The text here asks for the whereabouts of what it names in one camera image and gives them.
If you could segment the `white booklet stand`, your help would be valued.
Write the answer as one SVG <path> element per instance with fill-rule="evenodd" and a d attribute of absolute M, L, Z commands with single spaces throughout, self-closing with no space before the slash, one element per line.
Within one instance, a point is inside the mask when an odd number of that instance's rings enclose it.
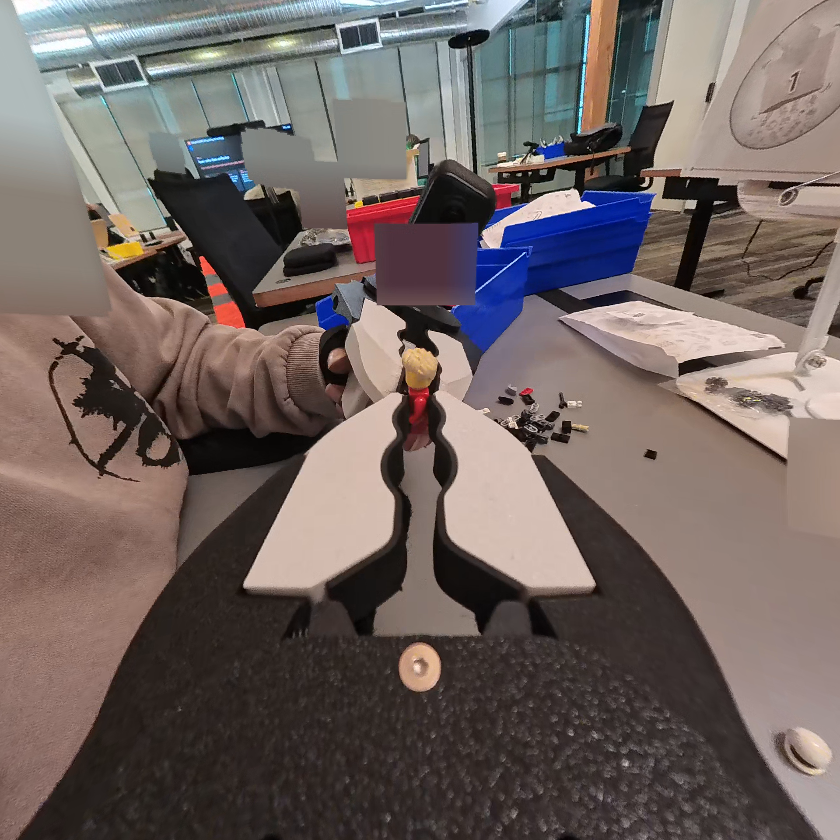
<path fill-rule="evenodd" d="M 770 182 L 741 182 L 737 193 L 741 207 L 760 219 L 822 219 L 838 224 L 838 172 L 785 188 L 774 188 Z M 824 349 L 839 305 L 838 242 L 839 233 L 835 233 L 834 252 L 790 373 L 805 399 L 807 416 L 835 421 L 839 419 L 838 362 L 828 360 Z"/>

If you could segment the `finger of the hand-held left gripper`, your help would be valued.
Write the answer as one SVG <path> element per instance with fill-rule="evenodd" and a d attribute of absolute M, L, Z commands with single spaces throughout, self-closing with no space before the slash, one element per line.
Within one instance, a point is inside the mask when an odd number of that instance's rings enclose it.
<path fill-rule="evenodd" d="M 364 303 L 344 348 L 352 372 L 373 403 L 394 393 L 403 375 L 403 318 L 377 303 Z"/>
<path fill-rule="evenodd" d="M 473 379 L 464 345 L 452 336 L 434 330 L 425 330 L 424 338 L 437 350 L 437 372 L 426 388 L 446 392 L 464 401 Z"/>

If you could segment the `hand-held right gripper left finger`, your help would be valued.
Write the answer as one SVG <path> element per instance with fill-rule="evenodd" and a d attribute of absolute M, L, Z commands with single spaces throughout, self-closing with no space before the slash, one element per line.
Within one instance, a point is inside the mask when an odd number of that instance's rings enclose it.
<path fill-rule="evenodd" d="M 308 451 L 244 579 L 246 593 L 338 602 L 358 623 L 401 589 L 408 409 L 405 395 L 390 394 Z"/>

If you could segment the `person's left hand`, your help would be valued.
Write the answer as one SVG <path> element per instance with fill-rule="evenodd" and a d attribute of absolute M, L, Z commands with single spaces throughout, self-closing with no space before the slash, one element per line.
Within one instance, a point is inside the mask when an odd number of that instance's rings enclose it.
<path fill-rule="evenodd" d="M 318 344 L 318 364 L 325 383 L 327 397 L 340 408 L 343 392 L 352 365 L 345 349 L 350 327 L 340 325 L 321 333 Z"/>

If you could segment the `red toy minifigure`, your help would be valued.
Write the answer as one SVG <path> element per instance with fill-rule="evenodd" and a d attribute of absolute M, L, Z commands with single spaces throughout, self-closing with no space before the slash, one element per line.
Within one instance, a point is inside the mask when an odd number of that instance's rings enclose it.
<path fill-rule="evenodd" d="M 405 382 L 409 395 L 410 416 L 409 432 L 403 448 L 406 452 L 421 450 L 431 443 L 428 431 L 427 403 L 430 396 L 430 386 L 434 383 L 436 373 L 418 373 L 405 370 Z"/>

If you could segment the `white air vent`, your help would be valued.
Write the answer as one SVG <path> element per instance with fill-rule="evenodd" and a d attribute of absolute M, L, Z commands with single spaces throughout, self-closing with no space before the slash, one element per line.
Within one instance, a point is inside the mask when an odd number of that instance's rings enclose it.
<path fill-rule="evenodd" d="M 342 55 L 382 48 L 382 32 L 377 17 L 335 25 Z"/>
<path fill-rule="evenodd" d="M 89 62 L 89 67 L 102 91 L 142 88 L 150 84 L 137 56 L 94 60 Z"/>

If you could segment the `grey side table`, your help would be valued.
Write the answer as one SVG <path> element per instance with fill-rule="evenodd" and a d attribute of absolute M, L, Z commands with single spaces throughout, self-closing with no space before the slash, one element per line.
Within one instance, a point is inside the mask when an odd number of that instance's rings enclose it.
<path fill-rule="evenodd" d="M 294 237 L 287 250 L 254 289 L 253 295 L 258 308 L 323 298 L 330 294 L 337 284 L 360 280 L 375 273 L 375 262 L 357 263 L 350 248 L 338 253 L 336 266 L 307 275 L 286 277 L 283 270 L 287 252 L 300 245 L 303 235 L 304 233 L 300 232 Z"/>

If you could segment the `black cloth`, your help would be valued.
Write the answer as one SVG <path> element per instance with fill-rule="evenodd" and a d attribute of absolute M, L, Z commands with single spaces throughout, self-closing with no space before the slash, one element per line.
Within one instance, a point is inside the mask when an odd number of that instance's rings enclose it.
<path fill-rule="evenodd" d="M 270 466 L 305 454 L 331 431 L 332 425 L 314 436 L 272 433 L 255 436 L 248 429 L 213 429 L 205 434 L 178 439 L 191 476 L 236 469 Z"/>

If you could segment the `instruction booklet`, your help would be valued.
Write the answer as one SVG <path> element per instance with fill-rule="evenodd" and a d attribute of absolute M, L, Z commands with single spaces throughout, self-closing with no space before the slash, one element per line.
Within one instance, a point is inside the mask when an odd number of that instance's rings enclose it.
<path fill-rule="evenodd" d="M 681 172 L 808 182 L 838 166 L 839 2 L 762 2 Z"/>

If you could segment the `wooden background desk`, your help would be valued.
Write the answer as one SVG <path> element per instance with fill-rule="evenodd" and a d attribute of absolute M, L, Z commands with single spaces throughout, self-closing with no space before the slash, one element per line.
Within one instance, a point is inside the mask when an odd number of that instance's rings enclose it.
<path fill-rule="evenodd" d="M 586 173 L 601 165 L 609 168 L 609 162 L 632 152 L 632 148 L 616 147 L 601 152 L 565 155 L 548 161 L 531 163 L 497 164 L 489 168 L 498 184 L 513 184 L 520 187 L 520 203 L 531 201 L 531 189 L 534 185 L 551 182 L 555 171 L 572 172 L 574 189 L 583 193 Z"/>

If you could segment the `white paper sheets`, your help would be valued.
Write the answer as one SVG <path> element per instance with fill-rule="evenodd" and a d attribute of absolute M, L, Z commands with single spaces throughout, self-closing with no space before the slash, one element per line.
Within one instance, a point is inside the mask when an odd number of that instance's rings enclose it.
<path fill-rule="evenodd" d="M 530 203 L 511 207 L 510 213 L 503 215 L 495 223 L 490 223 L 481 235 L 480 246 L 491 249 L 501 247 L 503 233 L 509 226 L 569 214 L 593 206 L 591 202 L 582 200 L 581 195 L 573 188 L 542 194 Z"/>

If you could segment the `printed white paper bag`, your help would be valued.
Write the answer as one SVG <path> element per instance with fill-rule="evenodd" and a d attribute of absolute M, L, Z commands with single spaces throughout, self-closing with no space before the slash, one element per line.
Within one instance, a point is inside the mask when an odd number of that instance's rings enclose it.
<path fill-rule="evenodd" d="M 625 362 L 672 379 L 685 362 L 784 347 L 769 333 L 642 301 L 584 309 L 560 321 Z"/>

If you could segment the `red plastic bin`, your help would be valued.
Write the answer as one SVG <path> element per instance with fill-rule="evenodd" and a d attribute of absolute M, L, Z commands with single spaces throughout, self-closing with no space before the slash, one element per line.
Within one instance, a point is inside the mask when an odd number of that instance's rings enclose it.
<path fill-rule="evenodd" d="M 357 203 L 347 212 L 347 229 L 353 255 L 360 264 L 375 260 L 375 226 L 378 224 L 407 224 L 425 192 L 415 187 L 388 201 Z"/>

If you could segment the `pile of small bricks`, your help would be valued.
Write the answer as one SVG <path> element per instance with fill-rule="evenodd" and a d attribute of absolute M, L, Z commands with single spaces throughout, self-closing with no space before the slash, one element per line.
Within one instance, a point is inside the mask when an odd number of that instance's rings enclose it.
<path fill-rule="evenodd" d="M 563 391 L 539 391 L 532 386 L 508 385 L 481 411 L 528 451 L 549 443 L 568 444 L 588 435 L 591 426 L 576 416 L 583 402 Z"/>

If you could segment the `black zip case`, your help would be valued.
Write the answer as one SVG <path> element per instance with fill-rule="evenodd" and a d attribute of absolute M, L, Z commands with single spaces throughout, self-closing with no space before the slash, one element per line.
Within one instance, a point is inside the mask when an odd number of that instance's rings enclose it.
<path fill-rule="evenodd" d="M 318 273 L 338 265 L 335 245 L 315 244 L 289 248 L 282 256 L 284 277 L 300 277 Z"/>

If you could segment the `beige hoodie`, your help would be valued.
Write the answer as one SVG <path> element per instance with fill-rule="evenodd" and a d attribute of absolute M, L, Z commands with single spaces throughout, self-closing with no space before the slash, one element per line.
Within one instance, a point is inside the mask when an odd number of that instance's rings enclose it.
<path fill-rule="evenodd" d="M 102 272 L 104 317 L 2 315 L 2 838 L 71 765 L 175 571 L 186 465 L 105 351 L 151 301 Z"/>

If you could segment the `black office chair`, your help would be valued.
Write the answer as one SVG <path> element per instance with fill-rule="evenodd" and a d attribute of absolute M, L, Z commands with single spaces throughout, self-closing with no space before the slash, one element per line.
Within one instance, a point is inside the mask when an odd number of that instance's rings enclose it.
<path fill-rule="evenodd" d="M 155 171 L 149 184 L 225 285 L 246 327 L 257 329 L 290 316 L 280 304 L 256 305 L 254 291 L 281 257 L 282 248 L 228 175 L 193 179 Z"/>
<path fill-rule="evenodd" d="M 647 190 L 653 184 L 653 179 L 644 179 L 642 170 L 652 167 L 655 162 L 655 152 L 659 139 L 674 102 L 658 103 L 644 106 L 640 113 L 635 130 L 629 139 L 629 149 L 622 159 L 623 173 L 594 177 L 586 181 L 585 190 L 588 192 L 624 192 L 638 193 Z"/>

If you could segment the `wide blue plastic bin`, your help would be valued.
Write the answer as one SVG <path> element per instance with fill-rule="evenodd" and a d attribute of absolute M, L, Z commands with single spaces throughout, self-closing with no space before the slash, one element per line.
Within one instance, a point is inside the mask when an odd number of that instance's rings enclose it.
<path fill-rule="evenodd" d="M 584 192 L 594 206 L 505 229 L 500 248 L 531 246 L 526 295 L 634 270 L 651 216 L 649 192 Z M 490 223 L 509 214 L 494 213 Z"/>

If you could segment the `metal air duct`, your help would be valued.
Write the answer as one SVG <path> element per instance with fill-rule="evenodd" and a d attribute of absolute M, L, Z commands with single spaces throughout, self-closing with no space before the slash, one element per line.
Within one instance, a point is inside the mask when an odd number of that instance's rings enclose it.
<path fill-rule="evenodd" d="M 42 70 L 150 56 L 367 18 L 449 14 L 467 2 L 14 1 Z"/>

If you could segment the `white toy helmet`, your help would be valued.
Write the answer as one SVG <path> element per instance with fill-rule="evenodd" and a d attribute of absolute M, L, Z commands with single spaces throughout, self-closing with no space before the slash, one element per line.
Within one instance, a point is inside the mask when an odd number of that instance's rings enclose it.
<path fill-rule="evenodd" d="M 827 742 L 807 728 L 786 729 L 782 747 L 791 766 L 803 774 L 824 775 L 833 762 L 833 751 Z"/>

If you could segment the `wooden column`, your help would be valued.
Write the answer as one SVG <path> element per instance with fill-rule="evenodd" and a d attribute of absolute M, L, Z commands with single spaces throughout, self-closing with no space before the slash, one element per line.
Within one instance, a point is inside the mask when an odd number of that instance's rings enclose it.
<path fill-rule="evenodd" d="M 583 130 L 594 129 L 606 121 L 619 4 L 619 1 L 591 2 L 581 111 Z"/>

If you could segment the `computer monitor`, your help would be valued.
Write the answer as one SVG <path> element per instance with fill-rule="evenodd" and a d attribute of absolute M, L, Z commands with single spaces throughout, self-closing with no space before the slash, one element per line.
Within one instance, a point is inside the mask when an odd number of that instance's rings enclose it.
<path fill-rule="evenodd" d="M 240 134 L 206 136 L 185 141 L 198 177 L 226 175 L 240 192 L 249 189 Z"/>

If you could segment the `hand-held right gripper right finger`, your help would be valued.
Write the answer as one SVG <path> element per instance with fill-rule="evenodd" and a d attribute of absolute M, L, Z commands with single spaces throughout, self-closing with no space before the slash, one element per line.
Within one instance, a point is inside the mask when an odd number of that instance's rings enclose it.
<path fill-rule="evenodd" d="M 480 631 L 501 603 L 595 592 L 538 461 L 506 428 L 437 392 L 434 446 L 434 576 Z"/>

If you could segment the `person's left forearm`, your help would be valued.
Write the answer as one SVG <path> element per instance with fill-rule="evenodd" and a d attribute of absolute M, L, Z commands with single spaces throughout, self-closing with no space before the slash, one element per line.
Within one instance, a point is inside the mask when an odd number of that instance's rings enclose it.
<path fill-rule="evenodd" d="M 129 288 L 111 300 L 106 315 L 75 322 L 177 438 L 215 428 L 311 437 L 339 419 L 319 363 L 319 328 L 265 336 Z"/>

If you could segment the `clear bag of black parts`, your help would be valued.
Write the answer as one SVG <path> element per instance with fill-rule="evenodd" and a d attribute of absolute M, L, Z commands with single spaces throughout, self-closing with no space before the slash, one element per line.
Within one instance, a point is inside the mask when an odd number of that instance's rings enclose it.
<path fill-rule="evenodd" d="M 838 419 L 838 360 L 819 355 L 802 373 L 795 363 L 796 353 L 772 353 L 683 374 L 671 385 L 786 459 L 792 419 Z"/>

